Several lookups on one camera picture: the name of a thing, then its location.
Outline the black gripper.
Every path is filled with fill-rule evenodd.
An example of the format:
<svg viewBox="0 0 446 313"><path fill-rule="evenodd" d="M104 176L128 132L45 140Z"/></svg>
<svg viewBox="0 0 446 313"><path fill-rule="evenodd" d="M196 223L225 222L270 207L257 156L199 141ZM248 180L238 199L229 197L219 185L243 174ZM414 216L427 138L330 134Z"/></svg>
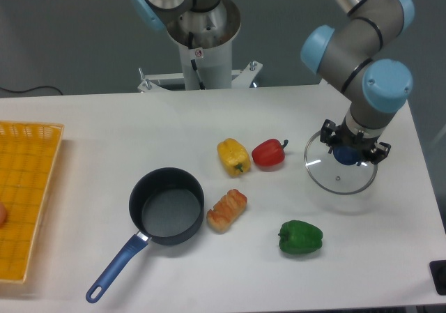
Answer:
<svg viewBox="0 0 446 313"><path fill-rule="evenodd" d="M320 129L320 142L328 147L328 153L337 156L359 156L356 165L363 162L377 165L387 158L391 145L377 143L382 129L371 129L360 125L353 118L345 118L340 125L326 119Z"/></svg>

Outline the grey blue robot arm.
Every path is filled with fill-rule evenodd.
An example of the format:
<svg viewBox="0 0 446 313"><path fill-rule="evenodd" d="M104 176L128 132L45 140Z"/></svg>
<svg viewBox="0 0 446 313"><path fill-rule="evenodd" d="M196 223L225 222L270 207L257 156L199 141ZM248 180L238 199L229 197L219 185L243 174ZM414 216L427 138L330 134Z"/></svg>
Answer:
<svg viewBox="0 0 446 313"><path fill-rule="evenodd" d="M374 59L412 23L412 0L336 0L349 18L340 31L315 29L300 51L302 62L350 100L340 125L325 121L320 141L343 165L378 164L390 145L384 129L406 103L413 77L404 64ZM240 12L231 0L131 0L142 21L166 30L177 44L186 89L247 86L256 64L232 73L232 41Z"/></svg>

